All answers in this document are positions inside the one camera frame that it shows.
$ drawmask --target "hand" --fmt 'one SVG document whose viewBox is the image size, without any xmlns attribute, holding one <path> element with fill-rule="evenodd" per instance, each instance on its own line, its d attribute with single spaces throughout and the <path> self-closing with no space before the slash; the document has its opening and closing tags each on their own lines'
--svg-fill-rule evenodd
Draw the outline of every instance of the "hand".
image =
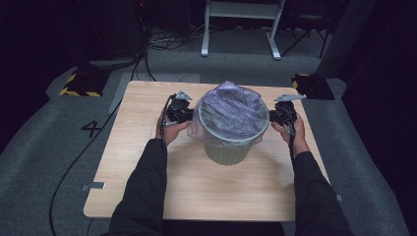
<svg viewBox="0 0 417 236">
<path fill-rule="evenodd" d="M 270 125 L 281 134 L 282 139 L 289 144 L 290 136 L 285 127 L 280 126 L 276 122 L 270 122 Z M 300 114 L 297 113 L 297 120 L 294 122 L 295 138 L 293 143 L 294 156 L 303 151 L 309 151 L 309 147 L 305 140 L 305 128 L 304 121 L 301 119 Z"/>
<path fill-rule="evenodd" d="M 160 130 L 159 130 L 161 119 L 162 119 L 162 113 L 160 114 L 156 123 L 156 133 L 155 133 L 156 139 L 162 139 L 162 136 L 160 135 Z M 187 121 L 181 124 L 171 125 L 171 126 L 164 126 L 163 134 L 165 137 L 166 145 L 168 146 L 169 144 L 171 144 L 178 137 L 178 134 L 180 133 L 180 131 L 187 129 L 189 125 L 190 125 L 190 121 Z"/>
</svg>

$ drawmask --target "table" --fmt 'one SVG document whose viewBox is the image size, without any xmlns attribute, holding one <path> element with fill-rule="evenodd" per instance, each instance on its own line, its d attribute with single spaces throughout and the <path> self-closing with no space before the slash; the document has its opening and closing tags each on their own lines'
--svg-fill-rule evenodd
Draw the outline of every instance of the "table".
<svg viewBox="0 0 417 236">
<path fill-rule="evenodd" d="M 207 0 L 205 14 L 205 34 L 203 37 L 202 56 L 209 55 L 209 18 L 210 17 L 231 17 L 231 18 L 250 18 L 250 19 L 270 19 L 273 20 L 270 32 L 267 32 L 272 56 L 275 60 L 281 58 L 275 44 L 276 28 L 281 18 L 285 0 L 279 0 L 278 4 L 256 4 L 256 3 L 236 3 L 236 2 L 215 2 Z"/>
<path fill-rule="evenodd" d="M 126 182 L 147 141 L 154 137 L 160 110 L 170 94 L 180 89 L 190 95 L 193 108 L 217 85 L 130 82 L 119 108 L 94 182 L 105 189 L 90 189 L 84 213 L 110 217 L 123 197 Z M 294 88 L 245 87 L 261 94 L 267 107 Z M 306 140 L 327 178 L 321 156 L 300 100 L 295 109 L 305 122 Z M 204 145 L 183 131 L 168 147 L 166 219 L 293 221 L 295 198 L 293 170 L 287 144 L 268 127 L 261 143 L 232 166 L 216 164 Z"/>
</svg>

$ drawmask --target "person's right arm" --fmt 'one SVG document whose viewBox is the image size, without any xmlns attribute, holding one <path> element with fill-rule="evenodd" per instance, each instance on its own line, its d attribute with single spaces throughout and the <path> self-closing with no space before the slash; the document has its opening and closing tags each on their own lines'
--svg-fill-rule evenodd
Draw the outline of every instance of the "person's right arm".
<svg viewBox="0 0 417 236">
<path fill-rule="evenodd" d="M 289 143 L 286 130 L 277 123 L 271 125 Z M 353 235 L 333 188 L 310 152 L 299 114 L 294 127 L 295 235 Z"/>
</svg>

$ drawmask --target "person's left hand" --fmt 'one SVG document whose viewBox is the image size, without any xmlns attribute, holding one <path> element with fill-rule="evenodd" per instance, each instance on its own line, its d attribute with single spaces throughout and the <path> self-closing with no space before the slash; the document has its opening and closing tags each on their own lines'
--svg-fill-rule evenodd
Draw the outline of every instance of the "person's left hand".
<svg viewBox="0 0 417 236">
<path fill-rule="evenodd" d="M 161 136 L 160 130 L 159 130 L 159 125 L 160 125 L 161 119 L 162 119 L 162 113 L 160 114 L 159 118 L 157 119 L 157 123 L 156 123 L 156 133 L 155 133 L 155 138 L 156 139 L 162 139 L 162 136 Z M 163 134 L 165 136 L 166 145 L 168 146 L 169 144 L 171 144 L 178 137 L 178 134 L 182 130 L 187 129 L 187 127 L 189 125 L 190 125 L 190 121 L 186 121 L 184 123 L 176 124 L 176 125 L 164 126 L 163 127 Z"/>
</svg>

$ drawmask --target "black chair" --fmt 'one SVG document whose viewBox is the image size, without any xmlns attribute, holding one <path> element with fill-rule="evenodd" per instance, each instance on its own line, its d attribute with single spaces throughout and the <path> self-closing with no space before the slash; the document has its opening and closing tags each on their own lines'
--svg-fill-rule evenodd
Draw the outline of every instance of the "black chair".
<svg viewBox="0 0 417 236">
<path fill-rule="evenodd" d="M 295 29 L 305 30 L 305 33 L 291 44 L 281 56 L 284 56 L 305 36 L 310 36 L 312 30 L 316 30 L 323 40 L 323 46 L 319 57 L 322 59 L 328 40 L 328 33 L 333 26 L 335 14 L 340 13 L 338 10 L 344 1 L 345 0 L 338 0 L 336 4 L 331 4 L 326 0 L 295 0 L 289 2 L 286 6 L 288 19 L 285 19 L 285 26 L 291 29 L 294 37 L 296 37 L 294 34 Z M 325 37 L 321 34 L 322 30 L 326 30 Z"/>
</svg>

